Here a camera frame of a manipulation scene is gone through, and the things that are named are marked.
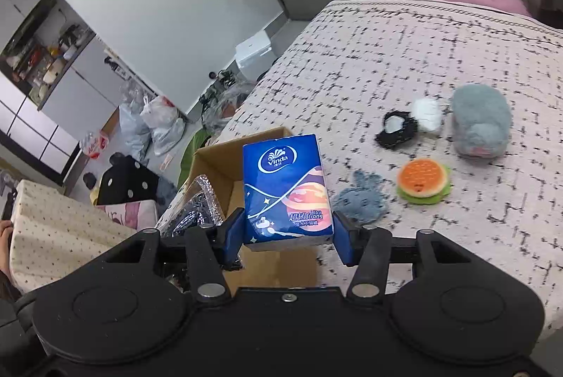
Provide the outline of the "person's hand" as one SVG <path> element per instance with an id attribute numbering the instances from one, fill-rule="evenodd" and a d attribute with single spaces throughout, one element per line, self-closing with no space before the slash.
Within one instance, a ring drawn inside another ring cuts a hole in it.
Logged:
<path id="1" fill-rule="evenodd" d="M 10 246 L 12 238 L 13 224 L 5 220 L 0 222 L 0 269 L 4 275 L 12 280 L 10 270 Z"/>

